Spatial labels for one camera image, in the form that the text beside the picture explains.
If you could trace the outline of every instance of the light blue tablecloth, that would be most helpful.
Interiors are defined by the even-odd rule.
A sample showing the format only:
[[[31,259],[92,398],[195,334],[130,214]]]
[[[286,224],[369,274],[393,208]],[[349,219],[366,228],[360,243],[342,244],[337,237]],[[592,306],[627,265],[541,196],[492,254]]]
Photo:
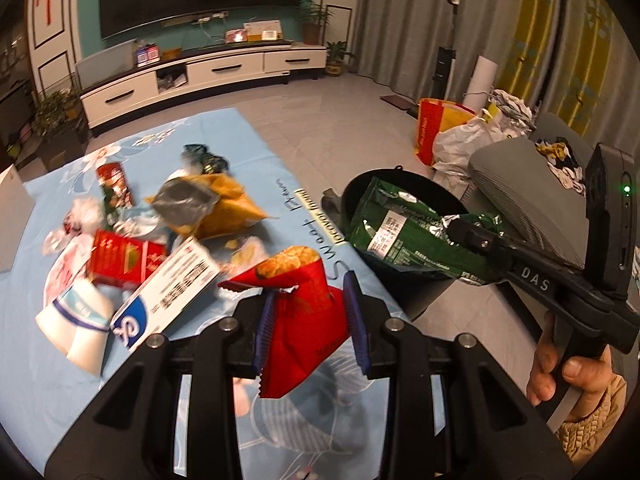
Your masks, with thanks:
[[[65,359],[38,329],[42,293],[55,256],[42,256],[47,233],[62,222],[73,199],[100,197],[96,165],[121,161],[134,197],[141,201],[180,169],[182,146],[209,145],[225,156],[231,174],[274,219],[252,232],[273,254],[290,245],[322,253],[330,284],[341,286],[347,269],[356,271],[366,294],[399,309],[348,244],[335,245],[294,194],[295,177],[235,109],[218,110],[137,134],[28,182],[36,206],[10,272],[0,274],[0,422],[39,471],[66,430],[128,352],[110,336],[103,375],[93,376]],[[223,241],[210,248],[222,250]],[[174,338],[193,335],[232,312],[234,303],[213,293],[199,297],[165,331]],[[261,400],[257,381],[246,384],[251,412],[238,418],[242,467],[247,480],[295,478],[311,468],[319,479],[373,479],[378,474],[386,415],[387,381],[369,382],[356,366],[347,341],[305,383],[279,400]],[[188,389],[180,400],[177,471],[184,473]]]

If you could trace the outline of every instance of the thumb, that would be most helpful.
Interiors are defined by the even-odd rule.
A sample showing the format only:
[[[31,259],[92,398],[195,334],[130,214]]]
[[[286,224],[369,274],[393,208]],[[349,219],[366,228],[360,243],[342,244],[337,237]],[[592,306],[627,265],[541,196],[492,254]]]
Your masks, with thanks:
[[[562,368],[562,376],[569,384],[584,391],[572,410],[572,415],[578,418],[591,415],[607,391],[612,375],[611,366],[606,360],[596,361],[585,357],[569,359]]]

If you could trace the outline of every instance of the nutrition label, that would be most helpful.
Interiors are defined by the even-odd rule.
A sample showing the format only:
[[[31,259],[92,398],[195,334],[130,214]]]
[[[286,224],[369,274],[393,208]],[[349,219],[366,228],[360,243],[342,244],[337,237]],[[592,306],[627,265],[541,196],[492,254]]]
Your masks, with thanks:
[[[387,211],[380,229],[378,229],[378,232],[373,237],[367,250],[375,253],[380,258],[384,258],[393,246],[396,238],[398,238],[404,222],[406,222],[404,216],[394,213],[393,211]]]

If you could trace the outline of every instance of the potted plant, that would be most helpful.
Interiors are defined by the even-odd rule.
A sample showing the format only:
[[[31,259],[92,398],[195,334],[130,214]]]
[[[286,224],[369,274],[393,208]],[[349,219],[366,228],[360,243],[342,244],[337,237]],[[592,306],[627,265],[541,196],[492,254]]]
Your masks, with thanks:
[[[46,137],[60,124],[68,121],[66,108],[68,107],[69,94],[64,91],[52,92],[38,105],[33,127],[41,137]]]
[[[78,105],[79,98],[71,89],[51,92],[38,105],[33,128],[42,141],[36,155],[49,171],[84,156],[88,125]]]
[[[299,18],[302,23],[302,41],[308,45],[320,44],[320,33],[327,21],[334,14],[327,6],[316,4],[312,1],[300,3]]]
[[[348,56],[351,59],[356,59],[356,55],[353,52],[347,51],[346,41],[327,43],[326,46],[326,67],[324,67],[324,72],[332,77],[338,77],[342,75],[344,57]]]

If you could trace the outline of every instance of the human hand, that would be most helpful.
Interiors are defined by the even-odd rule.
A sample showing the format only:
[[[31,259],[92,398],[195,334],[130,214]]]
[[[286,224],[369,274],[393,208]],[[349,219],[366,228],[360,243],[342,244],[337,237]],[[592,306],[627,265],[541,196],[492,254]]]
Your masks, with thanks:
[[[533,357],[527,383],[527,399],[534,406],[543,400],[550,400],[556,392],[556,381],[551,375],[559,360],[558,349],[553,343],[555,320],[551,312],[545,314],[545,329]],[[562,376],[567,383],[584,391],[566,422],[587,418],[597,409],[613,380],[609,346],[605,348],[600,360],[572,357],[564,364]]]

